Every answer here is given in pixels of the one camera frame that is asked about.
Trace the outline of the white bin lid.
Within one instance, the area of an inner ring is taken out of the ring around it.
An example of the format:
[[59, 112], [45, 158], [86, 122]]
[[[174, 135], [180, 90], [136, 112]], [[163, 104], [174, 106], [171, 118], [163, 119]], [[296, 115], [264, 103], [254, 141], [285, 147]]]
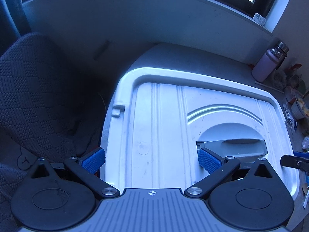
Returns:
[[285, 117], [268, 92], [207, 75], [138, 68], [119, 81], [106, 115], [101, 178], [125, 188], [186, 189], [208, 175], [204, 143], [221, 157], [266, 158], [292, 197], [299, 174], [280, 165], [293, 153]]

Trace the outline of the white oval bottle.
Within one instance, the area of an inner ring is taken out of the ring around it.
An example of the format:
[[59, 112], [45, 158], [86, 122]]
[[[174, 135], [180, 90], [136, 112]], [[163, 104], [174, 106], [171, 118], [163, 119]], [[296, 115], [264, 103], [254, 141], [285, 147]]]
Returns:
[[304, 151], [308, 151], [309, 150], [309, 136], [306, 136], [303, 141], [302, 141], [302, 149]]

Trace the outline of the white ointment tube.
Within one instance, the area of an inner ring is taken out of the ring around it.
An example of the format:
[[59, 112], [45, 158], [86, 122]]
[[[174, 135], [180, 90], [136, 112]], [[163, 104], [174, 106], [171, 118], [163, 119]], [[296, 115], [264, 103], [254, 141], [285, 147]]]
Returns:
[[306, 195], [305, 195], [305, 199], [303, 202], [303, 208], [306, 209], [307, 203], [308, 203], [308, 198], [309, 198], [309, 186], [306, 187]]

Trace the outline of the white ceramic bowl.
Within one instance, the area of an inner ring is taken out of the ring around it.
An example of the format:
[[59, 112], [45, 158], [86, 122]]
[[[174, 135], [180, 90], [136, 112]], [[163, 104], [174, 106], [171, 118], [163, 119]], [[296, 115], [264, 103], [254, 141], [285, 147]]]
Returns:
[[291, 106], [291, 111], [297, 120], [308, 118], [308, 106], [298, 94], [295, 95], [295, 101]]

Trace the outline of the red small box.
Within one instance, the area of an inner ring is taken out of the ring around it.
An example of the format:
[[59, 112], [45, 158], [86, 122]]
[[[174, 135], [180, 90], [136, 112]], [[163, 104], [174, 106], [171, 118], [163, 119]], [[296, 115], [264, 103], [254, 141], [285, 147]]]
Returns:
[[296, 63], [296, 64], [290, 66], [289, 73], [292, 74], [292, 73], [296, 72], [301, 67], [302, 67], [302, 65], [300, 63]]

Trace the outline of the pink insulated bottle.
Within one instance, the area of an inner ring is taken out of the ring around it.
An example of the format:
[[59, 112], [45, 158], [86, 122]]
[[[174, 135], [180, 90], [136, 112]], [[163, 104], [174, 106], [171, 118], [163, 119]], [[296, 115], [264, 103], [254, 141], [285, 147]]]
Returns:
[[262, 83], [280, 62], [281, 53], [276, 48], [268, 49], [251, 71], [254, 79]]

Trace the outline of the small white sill device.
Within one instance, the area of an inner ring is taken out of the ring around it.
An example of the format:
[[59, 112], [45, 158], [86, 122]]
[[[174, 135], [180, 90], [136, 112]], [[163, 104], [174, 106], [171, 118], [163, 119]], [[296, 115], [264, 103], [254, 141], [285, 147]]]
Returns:
[[260, 26], [264, 26], [266, 23], [266, 19], [258, 13], [255, 13], [252, 19]]

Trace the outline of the blue curtain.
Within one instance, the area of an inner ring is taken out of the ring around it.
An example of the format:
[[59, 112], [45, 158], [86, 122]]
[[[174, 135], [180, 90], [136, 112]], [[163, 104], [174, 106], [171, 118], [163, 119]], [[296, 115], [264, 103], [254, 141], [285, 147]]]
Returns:
[[21, 0], [0, 2], [1, 55], [21, 36], [31, 32]]

